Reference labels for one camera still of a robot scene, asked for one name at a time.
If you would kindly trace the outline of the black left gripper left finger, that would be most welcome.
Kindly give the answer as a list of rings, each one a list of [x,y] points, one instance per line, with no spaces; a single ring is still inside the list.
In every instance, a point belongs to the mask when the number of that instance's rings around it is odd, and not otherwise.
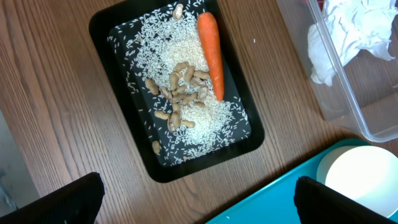
[[[104,195],[104,183],[100,174],[91,172],[1,217],[1,223],[94,224]]]

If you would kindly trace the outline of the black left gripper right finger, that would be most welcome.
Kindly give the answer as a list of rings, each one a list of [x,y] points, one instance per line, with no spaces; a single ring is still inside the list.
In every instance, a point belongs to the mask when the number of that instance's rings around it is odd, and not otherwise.
[[[396,224],[307,176],[296,181],[294,204],[301,223]]]

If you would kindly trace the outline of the white bowl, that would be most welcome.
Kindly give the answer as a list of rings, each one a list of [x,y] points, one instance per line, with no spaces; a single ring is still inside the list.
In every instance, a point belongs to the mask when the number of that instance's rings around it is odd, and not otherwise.
[[[316,180],[389,218],[397,211],[397,157],[376,146],[342,146],[320,161]]]

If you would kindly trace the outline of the white napkin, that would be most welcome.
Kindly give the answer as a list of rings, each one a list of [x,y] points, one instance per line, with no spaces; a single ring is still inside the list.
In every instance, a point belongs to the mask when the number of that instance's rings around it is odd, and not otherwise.
[[[383,60],[393,60],[388,52],[392,23],[397,15],[391,0],[329,0],[323,3],[322,18],[343,66],[360,50]],[[319,23],[308,30],[308,57],[312,63],[312,81],[332,86],[335,69],[326,52]]]

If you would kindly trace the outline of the red snack wrapper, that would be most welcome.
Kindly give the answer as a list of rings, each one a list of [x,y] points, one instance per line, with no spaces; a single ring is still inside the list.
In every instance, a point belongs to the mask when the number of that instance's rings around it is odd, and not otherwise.
[[[317,0],[317,3],[319,5],[321,11],[323,10],[324,2],[325,2],[325,0]]]

